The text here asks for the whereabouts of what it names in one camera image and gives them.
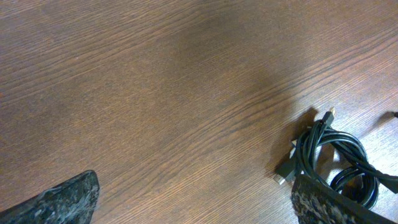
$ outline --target brown wood grain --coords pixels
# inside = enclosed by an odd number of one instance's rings
[[[295,223],[273,173],[331,106],[398,175],[396,1],[3,1],[0,30],[0,210],[93,169],[93,223]]]

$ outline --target cable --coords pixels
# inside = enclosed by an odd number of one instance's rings
[[[331,127],[334,115],[333,108],[325,113],[323,119],[316,121],[308,131],[297,139],[293,157],[277,170],[277,176],[274,179],[281,184],[282,180],[289,181],[294,175],[303,172],[340,193],[349,181],[361,176],[362,187],[351,200],[366,208],[372,208],[376,203],[379,183],[385,185],[395,194],[398,193],[398,177],[383,174],[369,164],[365,148],[356,137],[349,133],[336,131]],[[316,150],[317,147],[324,144],[331,144],[351,164],[349,168],[337,174],[330,185],[315,172]]]

